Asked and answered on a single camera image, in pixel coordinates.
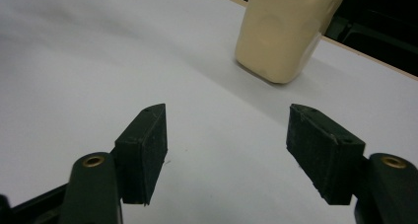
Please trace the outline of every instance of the beige cup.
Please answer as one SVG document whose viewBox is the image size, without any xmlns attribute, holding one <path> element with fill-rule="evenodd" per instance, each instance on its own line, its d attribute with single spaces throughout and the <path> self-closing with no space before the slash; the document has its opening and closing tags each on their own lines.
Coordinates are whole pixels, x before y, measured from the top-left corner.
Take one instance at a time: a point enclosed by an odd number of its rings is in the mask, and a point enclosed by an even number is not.
<svg viewBox="0 0 418 224">
<path fill-rule="evenodd" d="M 248 0 L 236 59 L 273 83 L 303 69 L 342 0 Z"/>
</svg>

